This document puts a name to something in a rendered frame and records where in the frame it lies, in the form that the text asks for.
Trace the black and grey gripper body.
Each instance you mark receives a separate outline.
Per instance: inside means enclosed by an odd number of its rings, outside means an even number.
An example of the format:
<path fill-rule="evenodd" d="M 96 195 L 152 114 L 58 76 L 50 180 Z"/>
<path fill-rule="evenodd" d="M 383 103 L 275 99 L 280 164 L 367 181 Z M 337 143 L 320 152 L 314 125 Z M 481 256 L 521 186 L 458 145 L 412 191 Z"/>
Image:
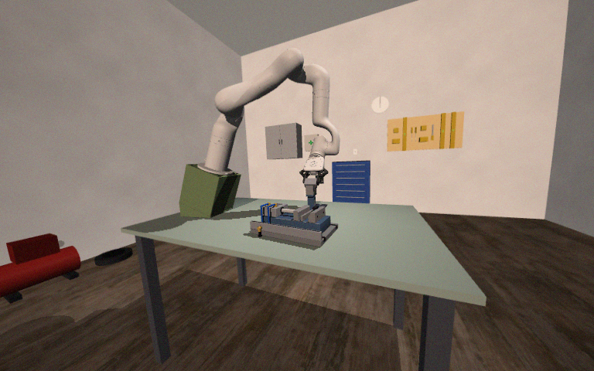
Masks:
<path fill-rule="evenodd" d="M 324 173 L 323 167 L 325 166 L 324 157 L 320 155 L 314 155 L 307 159 L 304 166 L 304 171 L 309 171 L 310 175 L 318 175 L 317 171 Z"/>

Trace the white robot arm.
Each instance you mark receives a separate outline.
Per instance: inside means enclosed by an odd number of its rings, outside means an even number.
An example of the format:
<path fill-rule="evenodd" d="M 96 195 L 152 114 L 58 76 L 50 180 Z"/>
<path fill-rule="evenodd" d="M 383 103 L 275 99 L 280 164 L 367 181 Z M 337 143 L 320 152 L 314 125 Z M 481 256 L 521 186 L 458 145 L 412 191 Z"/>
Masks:
<path fill-rule="evenodd" d="M 312 123 L 326 129 L 332 141 L 319 135 L 314 138 L 309 158 L 314 155 L 338 155 L 340 135 L 329 122 L 329 74 L 316 64 L 304 64 L 299 49 L 284 51 L 266 70 L 242 83 L 226 87 L 215 96 L 215 106 L 221 113 L 213 126 L 205 163 L 198 168 L 218 174 L 232 175 L 228 168 L 234 139 L 244 116 L 244 106 L 269 94 L 287 78 L 296 83 L 312 85 Z"/>

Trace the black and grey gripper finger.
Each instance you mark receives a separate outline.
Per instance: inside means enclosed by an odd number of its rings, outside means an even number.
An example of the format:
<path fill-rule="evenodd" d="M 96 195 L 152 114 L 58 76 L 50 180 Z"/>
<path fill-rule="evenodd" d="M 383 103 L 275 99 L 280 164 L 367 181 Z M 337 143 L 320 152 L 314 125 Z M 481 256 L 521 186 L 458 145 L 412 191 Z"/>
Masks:
<path fill-rule="evenodd" d="M 305 174 L 304 174 L 303 172 L 305 172 Z M 300 175 L 303 177 L 303 180 L 302 180 L 302 182 L 303 182 L 303 183 L 305 182 L 305 179 L 306 179 L 306 178 L 308 178 L 308 177 L 309 177 L 309 175 L 310 175 L 308 172 L 309 172 L 309 171 L 304 171 L 304 169 L 303 169 L 302 171 L 300 171 L 300 172 L 299 172 L 299 173 L 300 173 Z"/>
<path fill-rule="evenodd" d="M 327 174 L 328 174 L 328 171 L 327 171 L 325 168 L 323 168 L 323 171 L 324 171 L 324 173 L 322 173 L 322 174 L 320 173 L 320 171 L 317 171 L 317 172 L 318 172 L 318 176 L 317 176 L 317 180 L 316 180 L 316 183 L 317 183 L 317 185 L 319 185 L 319 184 L 320 184 L 320 182 L 321 182 L 321 179 L 322 179 L 322 178 L 323 178 L 325 175 L 327 175 Z"/>

